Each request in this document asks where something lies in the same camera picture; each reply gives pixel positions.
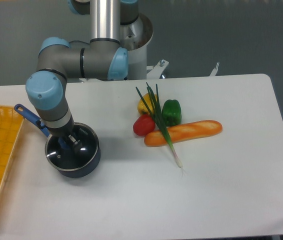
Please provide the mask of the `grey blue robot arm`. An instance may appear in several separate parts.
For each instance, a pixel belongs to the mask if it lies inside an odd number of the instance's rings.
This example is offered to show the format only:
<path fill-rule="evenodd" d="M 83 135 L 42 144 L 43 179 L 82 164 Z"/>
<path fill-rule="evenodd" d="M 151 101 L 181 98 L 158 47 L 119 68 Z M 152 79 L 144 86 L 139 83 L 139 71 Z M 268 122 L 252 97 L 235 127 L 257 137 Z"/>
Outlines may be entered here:
<path fill-rule="evenodd" d="M 88 47 L 73 48 L 58 37 L 43 41 L 36 72 L 26 81 L 29 101 L 49 133 L 78 152 L 82 143 L 74 134 L 74 120 L 65 92 L 69 78 L 123 80 L 129 71 L 128 51 L 120 27 L 138 19 L 136 0 L 69 0 L 70 10 L 91 17 Z"/>

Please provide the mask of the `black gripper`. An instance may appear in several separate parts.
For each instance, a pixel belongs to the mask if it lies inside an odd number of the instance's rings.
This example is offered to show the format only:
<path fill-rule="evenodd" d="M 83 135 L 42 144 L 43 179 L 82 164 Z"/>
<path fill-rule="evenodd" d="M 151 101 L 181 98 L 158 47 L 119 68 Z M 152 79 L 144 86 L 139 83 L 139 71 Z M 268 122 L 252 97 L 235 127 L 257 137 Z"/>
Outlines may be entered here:
<path fill-rule="evenodd" d="M 72 134 L 74 122 L 68 122 L 66 125 L 58 128 L 47 127 L 40 119 L 35 122 L 42 133 L 50 133 L 54 137 L 66 137 L 65 143 L 74 154 L 78 154 L 82 148 L 82 142 Z"/>

